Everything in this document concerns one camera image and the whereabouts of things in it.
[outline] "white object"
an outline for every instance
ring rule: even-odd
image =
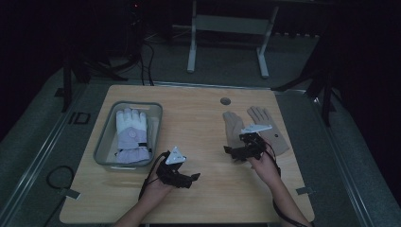
[[[251,124],[247,128],[241,130],[241,132],[242,133],[252,133],[252,132],[271,130],[272,128],[273,128],[272,125],[254,125],[254,124]]]
[[[177,147],[174,147],[174,149],[170,152],[170,155],[168,155],[166,164],[171,165],[171,164],[178,164],[178,163],[183,163],[185,162],[186,157],[183,156],[180,152],[180,150]]]

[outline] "glove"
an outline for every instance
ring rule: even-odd
[[[126,108],[116,114],[118,163],[133,163],[149,159],[147,148],[147,115]]]
[[[241,117],[232,112],[225,112],[223,119],[226,126],[227,145],[231,148],[244,147],[244,142],[239,139],[239,134],[244,129]]]
[[[260,136],[271,142],[271,146],[275,155],[280,155],[289,149],[289,146],[284,139],[281,132],[277,129],[273,119],[271,118],[268,110],[260,107],[251,107],[247,110],[248,114],[253,119],[255,125],[271,125],[272,129],[260,131]]]

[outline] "white glove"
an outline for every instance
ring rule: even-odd
[[[133,163],[149,159],[147,148],[147,115],[126,108],[116,114],[118,163]]]

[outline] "gray floor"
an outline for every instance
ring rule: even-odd
[[[270,77],[262,79],[254,50],[258,37],[221,37],[215,33],[201,33],[199,39],[193,74],[186,73],[187,33],[178,29],[171,44],[158,36],[148,39],[154,49],[150,69],[156,85],[279,86],[299,76],[318,41],[308,37],[270,38],[265,55]],[[144,47],[143,56],[145,64],[149,63],[150,48]],[[118,63],[118,58],[113,59],[113,64]],[[138,66],[119,74],[130,79],[119,83],[141,82]],[[60,208],[57,208],[62,196],[47,185],[46,176],[57,166],[78,168],[103,98],[114,83],[101,75],[93,76],[89,84],[74,83],[74,103],[68,112],[61,113],[62,99],[54,97],[57,88],[62,87],[60,71],[49,79],[32,101],[0,148],[1,220],[8,224],[5,226],[102,226],[61,223],[58,219]],[[305,186],[312,190],[309,198],[316,216],[315,226],[401,226],[400,209],[352,117],[333,98],[335,111],[330,113],[332,126],[327,128],[319,116],[319,102],[303,94],[308,83],[277,93],[277,100]],[[69,119],[73,113],[90,114],[89,123],[71,123]],[[38,168],[30,168],[31,163],[37,164]],[[59,171],[52,180],[66,184],[69,176]],[[18,183],[26,183],[28,187],[21,189]]]

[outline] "metal frame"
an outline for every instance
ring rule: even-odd
[[[262,78],[269,76],[268,66],[265,59],[265,51],[268,45],[271,30],[277,16],[278,7],[274,7],[269,20],[220,17],[197,14],[197,0],[192,1],[192,26],[191,26],[191,46],[189,48],[189,58],[187,72],[195,72],[195,61],[197,55],[197,30],[212,30],[221,32],[236,32],[244,34],[264,35],[263,43],[256,48],[256,55],[259,61],[260,74]]]

